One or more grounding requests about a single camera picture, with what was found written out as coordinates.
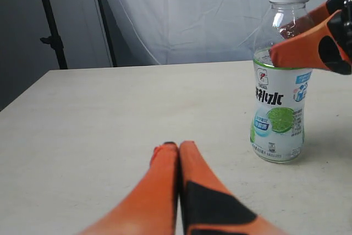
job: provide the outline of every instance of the white cloth backdrop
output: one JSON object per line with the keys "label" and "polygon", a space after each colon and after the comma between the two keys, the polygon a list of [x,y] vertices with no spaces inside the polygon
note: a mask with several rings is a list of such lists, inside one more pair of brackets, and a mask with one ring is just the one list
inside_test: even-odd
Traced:
{"label": "white cloth backdrop", "polygon": [[[311,0],[311,10],[325,0]],[[134,56],[148,64],[242,61],[268,0],[108,0]]]}

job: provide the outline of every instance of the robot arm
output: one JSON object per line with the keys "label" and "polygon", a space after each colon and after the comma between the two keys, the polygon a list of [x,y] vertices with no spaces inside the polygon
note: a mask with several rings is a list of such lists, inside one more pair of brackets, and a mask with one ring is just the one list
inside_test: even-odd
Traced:
{"label": "robot arm", "polygon": [[[315,27],[275,44],[269,53],[275,67],[317,68],[352,74],[352,0],[328,0],[309,15]],[[293,21],[299,28],[300,20]]]}

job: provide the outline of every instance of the black stand pole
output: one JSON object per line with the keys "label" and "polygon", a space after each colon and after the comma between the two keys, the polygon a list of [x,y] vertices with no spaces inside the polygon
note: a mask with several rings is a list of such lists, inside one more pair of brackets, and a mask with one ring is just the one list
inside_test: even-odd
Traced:
{"label": "black stand pole", "polygon": [[64,45],[56,27],[56,22],[51,8],[50,0],[42,0],[43,7],[48,21],[51,36],[47,38],[40,38],[44,44],[50,44],[50,47],[55,50],[57,61],[60,69],[67,69],[67,62],[64,54]]}

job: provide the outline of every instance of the bottle neck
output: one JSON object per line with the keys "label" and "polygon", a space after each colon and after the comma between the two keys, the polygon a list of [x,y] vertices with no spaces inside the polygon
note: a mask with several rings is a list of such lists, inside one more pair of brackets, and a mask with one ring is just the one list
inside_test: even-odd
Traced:
{"label": "bottle neck", "polygon": [[271,2],[271,8],[273,9],[303,9],[306,8],[306,3],[288,3],[288,4],[281,4],[281,3],[273,3]]}

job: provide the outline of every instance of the white table surface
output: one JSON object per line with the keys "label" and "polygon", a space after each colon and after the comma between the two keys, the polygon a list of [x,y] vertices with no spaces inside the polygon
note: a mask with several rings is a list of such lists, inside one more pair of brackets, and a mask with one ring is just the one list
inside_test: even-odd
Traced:
{"label": "white table surface", "polygon": [[352,77],[313,71],[305,152],[289,165],[252,151],[254,102],[251,62],[48,72],[0,112],[0,234],[81,231],[135,187],[155,146],[186,139],[290,234],[352,234]]}

